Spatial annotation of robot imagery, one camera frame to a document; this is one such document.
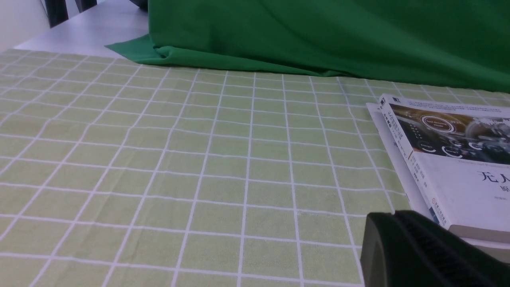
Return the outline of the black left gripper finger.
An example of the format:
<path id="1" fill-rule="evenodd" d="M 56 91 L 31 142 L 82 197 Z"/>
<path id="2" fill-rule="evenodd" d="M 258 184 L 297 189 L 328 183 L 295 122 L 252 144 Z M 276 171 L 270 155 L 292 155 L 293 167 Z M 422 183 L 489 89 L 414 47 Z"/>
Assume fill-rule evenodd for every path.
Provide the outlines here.
<path id="1" fill-rule="evenodd" d="M 371 212 L 361 267 L 366 287 L 508 287 L 509 265 L 415 211 Z"/>

